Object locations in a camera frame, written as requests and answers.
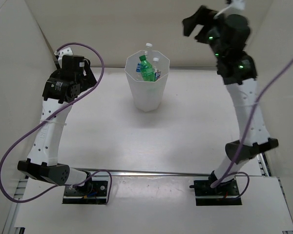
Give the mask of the clear bottle blue label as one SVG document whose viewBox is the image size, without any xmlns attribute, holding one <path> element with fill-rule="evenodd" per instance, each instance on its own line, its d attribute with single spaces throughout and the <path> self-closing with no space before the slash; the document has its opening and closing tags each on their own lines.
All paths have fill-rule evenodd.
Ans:
<svg viewBox="0 0 293 234">
<path fill-rule="evenodd" d="M 137 64 L 136 79 L 138 81 L 154 81 L 154 69 L 152 65 L 153 45 L 151 43 L 146 43 L 146 49 L 143 55 L 139 56 L 140 62 Z"/>
</svg>

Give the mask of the green plastic soda bottle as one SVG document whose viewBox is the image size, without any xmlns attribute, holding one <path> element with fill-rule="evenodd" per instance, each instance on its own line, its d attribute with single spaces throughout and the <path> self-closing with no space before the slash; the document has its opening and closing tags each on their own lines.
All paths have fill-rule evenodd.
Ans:
<svg viewBox="0 0 293 234">
<path fill-rule="evenodd" d="M 140 59 L 140 73 L 144 81 L 154 82 L 154 68 L 150 62 L 146 59 L 145 55 L 139 57 Z"/>
</svg>

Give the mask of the clear bottle white barcode label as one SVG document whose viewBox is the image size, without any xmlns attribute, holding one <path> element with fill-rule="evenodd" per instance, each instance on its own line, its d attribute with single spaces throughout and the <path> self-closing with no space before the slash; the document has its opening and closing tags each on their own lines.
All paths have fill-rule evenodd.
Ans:
<svg viewBox="0 0 293 234">
<path fill-rule="evenodd" d="M 159 69 L 159 58 L 153 58 L 154 80 L 157 81 L 161 77 L 161 70 Z"/>
</svg>

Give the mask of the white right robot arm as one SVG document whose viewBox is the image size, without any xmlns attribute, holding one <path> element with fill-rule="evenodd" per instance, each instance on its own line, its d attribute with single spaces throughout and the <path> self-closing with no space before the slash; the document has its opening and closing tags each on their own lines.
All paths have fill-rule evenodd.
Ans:
<svg viewBox="0 0 293 234">
<path fill-rule="evenodd" d="M 214 15 L 210 12 L 198 21 L 203 28 L 195 38 L 208 44 L 215 54 L 217 74 L 232 99 L 239 127 L 239 139 L 225 145 L 225 159 L 209 177 L 211 192 L 220 195 L 244 164 L 277 148 L 279 142 L 270 136 L 261 109 L 255 104 L 257 71 L 254 60 L 244 50 L 251 33 L 248 20 L 238 14 Z"/>
</svg>

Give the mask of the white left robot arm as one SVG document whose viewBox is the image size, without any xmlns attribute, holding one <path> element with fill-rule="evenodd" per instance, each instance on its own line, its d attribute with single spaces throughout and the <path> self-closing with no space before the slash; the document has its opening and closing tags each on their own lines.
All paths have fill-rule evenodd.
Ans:
<svg viewBox="0 0 293 234">
<path fill-rule="evenodd" d="M 95 79 L 88 59 L 72 54 L 71 45 L 64 44 L 55 52 L 60 67 L 45 84 L 41 122 L 24 135 L 37 132 L 34 145 L 27 158 L 18 162 L 17 169 L 32 179 L 70 186 L 87 195 L 93 188 L 91 174 L 59 163 L 58 150 L 72 105 L 94 91 L 101 80 Z"/>
</svg>

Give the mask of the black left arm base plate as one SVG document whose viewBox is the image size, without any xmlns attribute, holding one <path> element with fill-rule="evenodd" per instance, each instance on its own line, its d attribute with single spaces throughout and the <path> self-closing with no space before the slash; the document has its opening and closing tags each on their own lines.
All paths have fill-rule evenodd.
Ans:
<svg viewBox="0 0 293 234">
<path fill-rule="evenodd" d="M 86 187 L 65 188 L 62 204 L 69 205 L 106 205 L 109 199 L 110 176 L 92 177 Z"/>
</svg>

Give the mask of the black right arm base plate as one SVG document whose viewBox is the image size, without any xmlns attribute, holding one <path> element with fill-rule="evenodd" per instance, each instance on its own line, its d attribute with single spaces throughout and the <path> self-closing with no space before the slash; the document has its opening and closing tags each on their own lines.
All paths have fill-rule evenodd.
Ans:
<svg viewBox="0 0 293 234">
<path fill-rule="evenodd" d="M 211 188 L 209 180 L 194 180 L 189 185 L 194 190 L 196 206 L 240 206 L 242 201 L 236 179 L 220 187 Z"/>
</svg>

